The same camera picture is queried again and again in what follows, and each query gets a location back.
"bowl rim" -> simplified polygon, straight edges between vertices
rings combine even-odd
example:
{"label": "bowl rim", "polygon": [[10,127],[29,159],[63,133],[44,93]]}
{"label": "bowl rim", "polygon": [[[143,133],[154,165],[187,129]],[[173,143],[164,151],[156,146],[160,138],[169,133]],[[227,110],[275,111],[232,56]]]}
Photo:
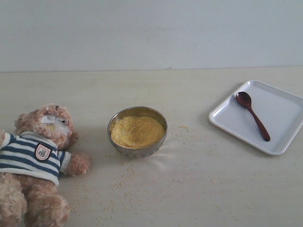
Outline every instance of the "bowl rim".
{"label": "bowl rim", "polygon": [[110,135],[110,131],[109,131],[111,122],[112,122],[112,121],[114,120],[114,118],[117,117],[120,113],[122,113],[122,112],[124,112],[124,111],[127,111],[127,110],[130,110],[130,109],[136,109],[136,108],[150,109],[150,110],[156,112],[157,114],[159,114],[159,115],[163,118],[163,120],[164,120],[164,122],[165,122],[165,127],[164,127],[165,133],[164,133],[163,137],[161,138],[161,140],[159,140],[157,143],[159,143],[159,142],[162,141],[164,138],[166,138],[167,129],[168,129],[168,124],[167,124],[166,118],[164,117],[163,114],[161,114],[159,111],[157,111],[157,110],[155,110],[155,109],[153,109],[153,108],[151,108],[151,107],[140,106],[140,105],[139,105],[139,106],[132,106],[132,107],[125,108],[125,109],[119,111],[118,113],[114,114],[114,116],[109,120],[109,122],[108,122],[108,124],[107,124],[107,135],[108,135],[108,138],[109,138],[110,142],[114,143],[116,146],[118,146],[118,147],[120,147],[120,148],[128,149],[128,150],[143,150],[143,149],[151,148],[152,146],[155,146],[155,145],[157,144],[157,143],[155,143],[155,144],[152,144],[152,145],[150,145],[150,146],[148,146],[148,147],[145,147],[145,148],[135,149],[135,148],[126,148],[126,147],[123,147],[123,146],[121,146],[121,145],[115,143],[115,142],[112,140],[111,135]]}

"blue and white striped shirt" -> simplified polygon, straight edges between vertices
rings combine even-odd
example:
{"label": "blue and white striped shirt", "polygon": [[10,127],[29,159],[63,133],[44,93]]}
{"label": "blue and white striped shirt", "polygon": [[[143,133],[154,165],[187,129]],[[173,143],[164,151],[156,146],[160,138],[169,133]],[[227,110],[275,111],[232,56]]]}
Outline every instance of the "blue and white striped shirt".
{"label": "blue and white striped shirt", "polygon": [[49,139],[24,132],[20,136],[5,133],[0,146],[0,173],[12,173],[39,177],[59,185],[59,173],[63,173],[70,161],[69,152],[58,151]]}

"shirt sleeve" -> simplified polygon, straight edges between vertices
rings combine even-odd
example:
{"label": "shirt sleeve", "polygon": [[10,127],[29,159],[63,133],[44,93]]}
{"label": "shirt sleeve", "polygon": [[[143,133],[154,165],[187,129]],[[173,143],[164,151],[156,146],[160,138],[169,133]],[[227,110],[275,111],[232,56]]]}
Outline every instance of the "shirt sleeve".
{"label": "shirt sleeve", "polygon": [[68,163],[70,162],[71,159],[71,154],[66,151],[58,151],[58,158],[60,160],[60,172],[64,173]]}
{"label": "shirt sleeve", "polygon": [[4,141],[2,143],[2,145],[0,146],[0,148],[4,148],[6,147],[7,145],[11,144],[12,142],[14,142],[16,139],[16,136],[13,135],[13,134],[9,134],[9,133],[5,133],[5,136],[4,136]]}

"wooden spoon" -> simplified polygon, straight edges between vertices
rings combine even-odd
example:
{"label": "wooden spoon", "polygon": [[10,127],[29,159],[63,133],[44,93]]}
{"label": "wooden spoon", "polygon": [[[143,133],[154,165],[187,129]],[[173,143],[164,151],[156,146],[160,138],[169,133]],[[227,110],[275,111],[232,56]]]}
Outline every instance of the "wooden spoon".
{"label": "wooden spoon", "polygon": [[264,125],[262,124],[260,119],[256,116],[256,114],[253,112],[253,110],[251,108],[251,97],[249,96],[249,94],[247,94],[244,91],[238,92],[236,94],[236,100],[238,101],[238,103],[240,105],[245,107],[251,113],[251,115],[254,117],[263,139],[265,141],[270,141],[269,133],[267,132],[266,128],[264,127]]}

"stainless steel bowl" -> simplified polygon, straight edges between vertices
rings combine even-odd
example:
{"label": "stainless steel bowl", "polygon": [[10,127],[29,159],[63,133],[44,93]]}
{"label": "stainless steel bowl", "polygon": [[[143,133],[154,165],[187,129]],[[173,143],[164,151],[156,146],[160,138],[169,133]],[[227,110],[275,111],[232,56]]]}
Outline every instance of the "stainless steel bowl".
{"label": "stainless steel bowl", "polygon": [[[163,128],[165,130],[164,136],[162,137],[162,139],[159,142],[157,142],[156,144],[151,145],[150,147],[147,147],[147,148],[131,149],[131,148],[121,147],[120,145],[116,144],[112,140],[111,130],[113,128],[112,127],[113,124],[115,124],[122,118],[128,117],[128,116],[149,116],[149,117],[154,118],[163,126]],[[148,157],[148,156],[152,155],[153,153],[155,153],[156,151],[158,151],[159,148],[163,145],[164,140],[167,135],[167,122],[166,122],[165,117],[154,109],[151,109],[151,108],[145,107],[145,106],[134,106],[134,107],[130,107],[130,108],[127,108],[127,109],[124,109],[124,110],[118,112],[116,115],[114,115],[112,117],[112,119],[110,119],[108,126],[107,126],[107,134],[108,134],[110,143],[121,154],[128,155],[129,157]]]}

